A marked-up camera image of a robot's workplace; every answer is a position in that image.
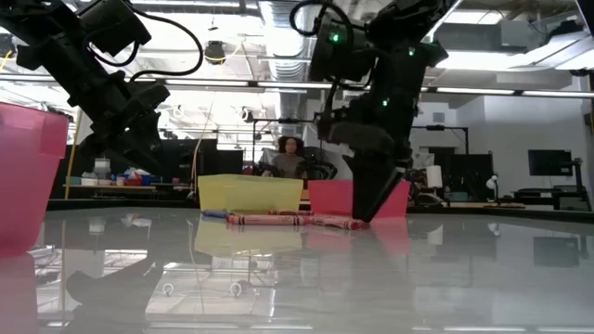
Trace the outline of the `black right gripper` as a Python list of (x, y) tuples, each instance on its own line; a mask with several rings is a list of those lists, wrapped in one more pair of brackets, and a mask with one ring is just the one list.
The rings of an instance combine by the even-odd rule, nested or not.
[[(346, 107), (352, 124), (346, 145), (355, 155), (352, 214), (370, 222), (412, 166), (409, 136), (416, 117), (416, 99), (410, 96), (357, 96)], [(325, 110), (334, 108), (330, 103)]]

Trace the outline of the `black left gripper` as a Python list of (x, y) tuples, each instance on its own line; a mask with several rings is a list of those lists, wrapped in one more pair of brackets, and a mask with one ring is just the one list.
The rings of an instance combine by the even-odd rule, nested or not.
[(69, 104), (92, 121), (93, 133), (80, 144), (81, 154), (159, 173), (163, 146), (156, 108), (169, 96), (163, 84), (128, 81), (122, 71), (87, 75), (73, 83)]

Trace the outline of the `red crayon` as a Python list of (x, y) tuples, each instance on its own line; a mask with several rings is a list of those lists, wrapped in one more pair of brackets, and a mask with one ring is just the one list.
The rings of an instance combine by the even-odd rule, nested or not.
[(302, 217), (292, 215), (229, 215), (226, 221), (232, 225), (305, 225)]
[(368, 223), (350, 217), (342, 216), (305, 216), (303, 222), (306, 225), (321, 225), (325, 227), (340, 228), (344, 230), (361, 230), (368, 228)]

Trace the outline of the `small pink plastic bin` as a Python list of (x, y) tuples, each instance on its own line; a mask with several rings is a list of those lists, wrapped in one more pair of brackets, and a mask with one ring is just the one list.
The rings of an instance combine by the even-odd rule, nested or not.
[[(383, 203), (375, 218), (402, 217), (407, 213), (410, 183), (402, 181)], [(311, 211), (315, 214), (350, 216), (353, 214), (351, 180), (310, 180), (308, 192)]]

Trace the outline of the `wooden workbench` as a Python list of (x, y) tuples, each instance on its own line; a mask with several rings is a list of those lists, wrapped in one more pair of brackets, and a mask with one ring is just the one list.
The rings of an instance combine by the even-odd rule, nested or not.
[(156, 192), (155, 186), (84, 186), (84, 185), (73, 185), (69, 189), (98, 189), (98, 190), (110, 190), (110, 191), (145, 191), (145, 192)]

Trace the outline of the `white paper towel roll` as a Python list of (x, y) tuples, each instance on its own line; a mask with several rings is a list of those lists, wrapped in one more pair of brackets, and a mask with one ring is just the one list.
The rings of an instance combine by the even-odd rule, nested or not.
[(427, 166), (425, 171), (428, 188), (437, 189), (443, 187), (442, 169), (439, 165)]

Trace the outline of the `person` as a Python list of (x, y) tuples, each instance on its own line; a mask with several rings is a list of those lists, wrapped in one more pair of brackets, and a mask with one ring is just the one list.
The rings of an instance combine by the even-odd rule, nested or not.
[(303, 140), (293, 136), (282, 136), (278, 140), (278, 154), (272, 165), (281, 178), (306, 179), (306, 171), (300, 165), (304, 161)]

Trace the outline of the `white desk lamp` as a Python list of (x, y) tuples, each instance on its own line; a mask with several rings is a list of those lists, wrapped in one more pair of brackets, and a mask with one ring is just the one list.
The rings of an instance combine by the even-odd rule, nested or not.
[(492, 190), (494, 192), (494, 202), (497, 204), (497, 206), (500, 205), (500, 200), (499, 200), (499, 186), (498, 186), (498, 176), (496, 174), (493, 174), (486, 182), (485, 185), (488, 189)]

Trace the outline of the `large pink plastic tray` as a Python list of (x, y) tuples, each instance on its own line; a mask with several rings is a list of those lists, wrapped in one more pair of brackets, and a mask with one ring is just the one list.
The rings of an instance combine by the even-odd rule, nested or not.
[(68, 128), (64, 116), (0, 102), (0, 257), (35, 244)]

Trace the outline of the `yellow plastic bin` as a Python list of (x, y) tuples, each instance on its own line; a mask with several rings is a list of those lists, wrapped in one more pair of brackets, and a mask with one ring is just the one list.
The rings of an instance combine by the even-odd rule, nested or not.
[(198, 191), (203, 210), (296, 211), (303, 180), (243, 174), (203, 175), (198, 178)]

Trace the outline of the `long white light strip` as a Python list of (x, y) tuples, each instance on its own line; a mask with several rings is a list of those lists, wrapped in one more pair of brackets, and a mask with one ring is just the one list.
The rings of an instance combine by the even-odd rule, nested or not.
[[(140, 83), (165, 84), (173, 89), (205, 88), (211, 90), (265, 90), (278, 89), (281, 91), (294, 90), (330, 90), (330, 83), (299, 83), (277, 81), (243, 81), (243, 80), (200, 80), (200, 79), (139, 79)], [(0, 74), (0, 82), (13, 82), (19, 84), (53, 84), (57, 82), (49, 75), (32, 74)], [(464, 96), (514, 96), (514, 97), (543, 97), (566, 99), (594, 99), (594, 92), (562, 91), (562, 90), (521, 90), (500, 88), (474, 88), (450, 86), (422, 86), (422, 93), (437, 95), (464, 95)]]

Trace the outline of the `black ceiling device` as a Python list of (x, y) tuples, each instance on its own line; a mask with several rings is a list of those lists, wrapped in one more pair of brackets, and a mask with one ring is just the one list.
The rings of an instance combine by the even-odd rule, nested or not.
[(13, 35), (0, 32), (0, 58), (13, 58), (16, 54), (16, 47), (13, 43)]

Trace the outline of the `black desk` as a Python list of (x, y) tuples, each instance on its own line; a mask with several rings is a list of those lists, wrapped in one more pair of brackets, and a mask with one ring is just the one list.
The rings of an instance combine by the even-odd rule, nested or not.
[(524, 188), (513, 193), (513, 200), (526, 205), (551, 206), (555, 211), (591, 212), (588, 193), (582, 186)]

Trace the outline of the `black computer monitor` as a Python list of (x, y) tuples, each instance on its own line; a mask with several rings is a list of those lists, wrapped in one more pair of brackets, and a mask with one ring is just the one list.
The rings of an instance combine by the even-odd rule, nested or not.
[(572, 176), (573, 163), (570, 150), (530, 149), (528, 151), (531, 176)]

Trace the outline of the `ribbed silver ventilation duct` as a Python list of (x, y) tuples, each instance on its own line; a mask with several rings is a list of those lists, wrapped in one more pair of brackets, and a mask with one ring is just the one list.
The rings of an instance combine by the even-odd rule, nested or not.
[[(259, 3), (265, 22), (265, 50), (273, 81), (303, 82), (306, 63), (302, 61), (305, 39), (290, 24), (290, 12), (295, 1), (263, 0)], [(281, 88), (275, 105), (279, 119), (304, 120), (306, 92), (296, 88)]]

